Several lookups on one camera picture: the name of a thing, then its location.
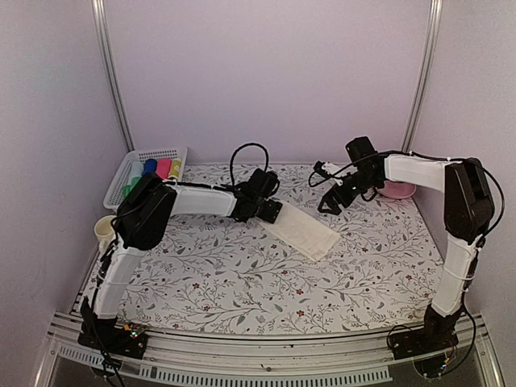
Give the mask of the aluminium frame post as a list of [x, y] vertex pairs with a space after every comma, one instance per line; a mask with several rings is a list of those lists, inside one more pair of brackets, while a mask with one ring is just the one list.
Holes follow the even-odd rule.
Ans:
[[105, 5], [106, 2], [103, 0], [91, 1], [94, 17], [94, 26], [96, 30], [103, 66], [106, 73], [110, 97], [114, 106], [115, 117], [118, 121], [119, 130], [121, 132], [123, 140], [123, 145], [126, 148], [126, 150], [130, 152], [135, 149], [135, 145], [129, 128], [127, 114], [123, 105], [122, 93], [117, 78], [114, 57], [110, 43], [110, 35]]
[[406, 132], [402, 141], [402, 151], [408, 152], [412, 149], [422, 113], [427, 86], [431, 78], [431, 70], [435, 57], [435, 50], [439, 40], [440, 21], [443, 11], [442, 0], [431, 0], [427, 20], [427, 32], [422, 51], [422, 60], [418, 75], [418, 81], [410, 113], [406, 125]]

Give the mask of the floral tablecloth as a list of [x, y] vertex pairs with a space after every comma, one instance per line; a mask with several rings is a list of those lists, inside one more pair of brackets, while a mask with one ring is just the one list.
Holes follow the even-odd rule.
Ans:
[[308, 186], [309, 165], [274, 170], [281, 200], [340, 234], [325, 258], [304, 257], [255, 221], [178, 215], [135, 268], [119, 319], [238, 335], [341, 333], [422, 320], [443, 262], [414, 202], [356, 199], [338, 216], [320, 214], [326, 187]]

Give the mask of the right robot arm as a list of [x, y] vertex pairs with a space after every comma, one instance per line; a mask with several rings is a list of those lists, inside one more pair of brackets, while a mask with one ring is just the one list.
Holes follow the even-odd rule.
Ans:
[[417, 335], [417, 345], [433, 352], [448, 337], [444, 323], [454, 323], [464, 308], [464, 294], [472, 282], [490, 233], [495, 205], [487, 182], [489, 174], [476, 158], [438, 158], [401, 151], [377, 151], [368, 137], [355, 138], [345, 147], [349, 164], [338, 167], [319, 161], [314, 173], [333, 186], [323, 195], [318, 211], [337, 215], [369, 190], [387, 182], [401, 182], [443, 194], [443, 222], [447, 250], [435, 296], [427, 307], [427, 324]]

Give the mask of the front aluminium rail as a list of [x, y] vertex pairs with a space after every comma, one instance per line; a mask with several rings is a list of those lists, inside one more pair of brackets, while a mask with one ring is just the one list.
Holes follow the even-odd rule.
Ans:
[[394, 329], [324, 335], [216, 335], [154, 329], [142, 359], [78, 343], [81, 318], [56, 313], [36, 369], [37, 386], [507, 386], [480, 315], [456, 326], [458, 345], [398, 359]]

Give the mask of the right aluminium frame post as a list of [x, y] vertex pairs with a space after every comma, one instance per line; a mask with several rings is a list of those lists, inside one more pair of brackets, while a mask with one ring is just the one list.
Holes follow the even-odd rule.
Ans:
[[440, 21], [443, 11], [442, 0], [431, 0], [427, 20], [427, 32], [422, 51], [422, 60], [418, 75], [418, 81], [410, 113], [406, 125], [406, 132], [402, 141], [402, 151], [408, 152], [412, 149], [422, 113], [427, 86], [431, 78], [431, 70], [435, 57], [435, 50], [439, 40]]

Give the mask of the dark blue rolled towel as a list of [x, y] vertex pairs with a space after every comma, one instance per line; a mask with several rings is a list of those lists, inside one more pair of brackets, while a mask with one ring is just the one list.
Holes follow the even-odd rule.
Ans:
[[156, 159], [147, 159], [145, 160], [144, 162], [144, 168], [143, 168], [143, 171], [141, 173], [141, 176], [145, 176], [149, 173], [154, 173], [157, 169], [157, 160]]

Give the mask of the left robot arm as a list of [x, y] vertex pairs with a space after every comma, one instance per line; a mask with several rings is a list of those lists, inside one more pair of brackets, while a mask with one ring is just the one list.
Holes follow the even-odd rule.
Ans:
[[142, 177], [117, 209], [114, 240], [101, 258], [93, 292], [83, 297], [82, 318], [93, 321], [89, 337], [103, 350], [118, 345], [119, 331], [109, 323], [116, 320], [136, 266], [160, 244], [172, 216], [209, 214], [242, 223], [258, 218], [273, 224], [282, 208], [272, 199], [279, 185], [274, 172], [262, 169], [247, 181], [223, 186], [164, 180], [156, 173]]

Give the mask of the left aluminium frame post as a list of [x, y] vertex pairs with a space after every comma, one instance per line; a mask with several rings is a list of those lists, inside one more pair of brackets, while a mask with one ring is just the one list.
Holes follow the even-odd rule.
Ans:
[[110, 35], [105, 5], [106, 2], [103, 0], [91, 1], [94, 17], [94, 26], [96, 30], [103, 66], [106, 73], [110, 97], [114, 106], [115, 117], [118, 121], [119, 130], [121, 132], [123, 140], [123, 145], [126, 148], [126, 150], [130, 152], [135, 149], [135, 145], [129, 128], [127, 114], [123, 105], [122, 93], [117, 78], [114, 57], [110, 43]]

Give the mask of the yellow-green dotted rolled towel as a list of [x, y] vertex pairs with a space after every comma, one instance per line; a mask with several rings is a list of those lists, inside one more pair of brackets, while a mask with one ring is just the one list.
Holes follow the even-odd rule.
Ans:
[[173, 159], [171, 161], [168, 179], [178, 179], [181, 175], [181, 159]]

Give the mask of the cream ceramic mug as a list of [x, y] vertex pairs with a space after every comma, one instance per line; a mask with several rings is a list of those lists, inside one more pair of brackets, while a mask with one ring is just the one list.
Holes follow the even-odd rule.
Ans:
[[114, 218], [114, 215], [104, 216], [100, 218], [94, 225], [94, 234], [100, 247], [107, 246], [114, 238], [114, 229], [111, 226], [111, 222]]

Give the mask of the green towel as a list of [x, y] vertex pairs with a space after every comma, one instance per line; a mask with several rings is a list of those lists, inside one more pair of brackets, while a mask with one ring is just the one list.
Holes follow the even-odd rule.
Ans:
[[133, 177], [129, 180], [129, 182], [123, 187], [122, 189], [122, 195], [123, 198], [126, 198], [129, 193], [135, 188], [135, 186], [138, 184], [140, 180], [140, 177]]

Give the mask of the cream white towel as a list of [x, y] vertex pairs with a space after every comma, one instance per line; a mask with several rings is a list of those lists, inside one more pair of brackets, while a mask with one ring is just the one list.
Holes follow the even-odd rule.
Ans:
[[271, 235], [300, 252], [319, 261], [339, 243], [341, 235], [303, 210], [281, 201], [282, 208], [274, 223], [261, 219], [258, 223]]

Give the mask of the light blue rolled towel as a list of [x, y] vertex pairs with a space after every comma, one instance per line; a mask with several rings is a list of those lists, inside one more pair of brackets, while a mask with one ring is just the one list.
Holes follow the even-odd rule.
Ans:
[[132, 180], [135, 177], [141, 177], [144, 172], [144, 165], [139, 161], [131, 162], [131, 167], [128, 173], [128, 179]]

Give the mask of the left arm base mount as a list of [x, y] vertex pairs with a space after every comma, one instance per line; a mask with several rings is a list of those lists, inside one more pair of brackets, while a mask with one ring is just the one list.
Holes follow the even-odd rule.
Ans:
[[83, 347], [104, 350], [110, 355], [142, 360], [148, 345], [148, 335], [142, 333], [134, 336], [123, 328], [99, 322], [83, 323], [77, 342]]

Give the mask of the pink rolled towel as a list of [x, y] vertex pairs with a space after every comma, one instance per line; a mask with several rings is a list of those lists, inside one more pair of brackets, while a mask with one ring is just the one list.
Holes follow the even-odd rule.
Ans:
[[172, 167], [172, 160], [169, 158], [161, 158], [157, 161], [156, 164], [156, 174], [161, 179], [168, 179], [169, 178], [169, 172]]

